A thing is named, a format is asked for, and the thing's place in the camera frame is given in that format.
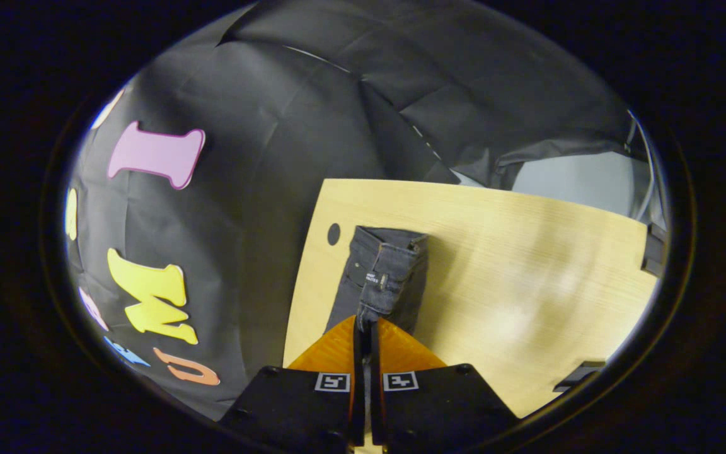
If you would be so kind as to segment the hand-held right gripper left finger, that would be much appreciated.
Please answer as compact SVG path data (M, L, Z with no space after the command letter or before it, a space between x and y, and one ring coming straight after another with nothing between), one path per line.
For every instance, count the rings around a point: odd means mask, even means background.
M365 384L355 317L289 367L260 369L219 425L273 452L353 452L365 443Z

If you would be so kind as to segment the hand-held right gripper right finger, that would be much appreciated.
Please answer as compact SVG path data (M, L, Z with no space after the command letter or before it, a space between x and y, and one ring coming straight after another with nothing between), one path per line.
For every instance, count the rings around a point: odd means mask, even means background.
M464 452L519 421L472 364L444 364L394 323L371 324L371 434L383 452Z

